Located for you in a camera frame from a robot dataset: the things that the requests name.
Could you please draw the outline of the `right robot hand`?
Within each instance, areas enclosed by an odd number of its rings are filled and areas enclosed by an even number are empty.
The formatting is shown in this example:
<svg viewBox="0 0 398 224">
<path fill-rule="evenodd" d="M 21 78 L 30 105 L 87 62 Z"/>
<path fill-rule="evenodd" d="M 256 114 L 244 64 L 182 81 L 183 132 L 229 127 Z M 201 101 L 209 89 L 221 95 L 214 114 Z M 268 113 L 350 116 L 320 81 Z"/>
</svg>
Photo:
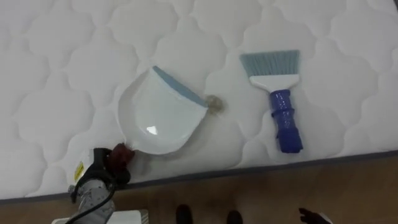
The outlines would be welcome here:
<svg viewBox="0 0 398 224">
<path fill-rule="evenodd" d="M 333 224 L 333 222 L 324 214 L 312 212 L 306 208 L 299 208 L 300 221 L 306 224 Z"/>
</svg>

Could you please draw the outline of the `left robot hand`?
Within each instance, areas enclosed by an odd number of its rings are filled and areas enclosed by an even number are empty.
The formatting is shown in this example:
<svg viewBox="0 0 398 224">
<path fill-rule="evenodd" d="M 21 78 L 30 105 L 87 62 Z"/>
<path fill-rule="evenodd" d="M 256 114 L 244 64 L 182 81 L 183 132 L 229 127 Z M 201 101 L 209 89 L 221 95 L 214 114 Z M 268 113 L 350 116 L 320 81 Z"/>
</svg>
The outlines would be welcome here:
<svg viewBox="0 0 398 224">
<path fill-rule="evenodd" d="M 95 178 L 104 178 L 106 183 L 112 180 L 116 185 L 126 185 L 131 179 L 128 165 L 135 156 L 135 152 L 123 145 L 108 149 L 96 147 L 87 149 L 78 157 L 73 172 L 70 174 L 70 183 L 77 184 L 85 175 Z"/>
</svg>

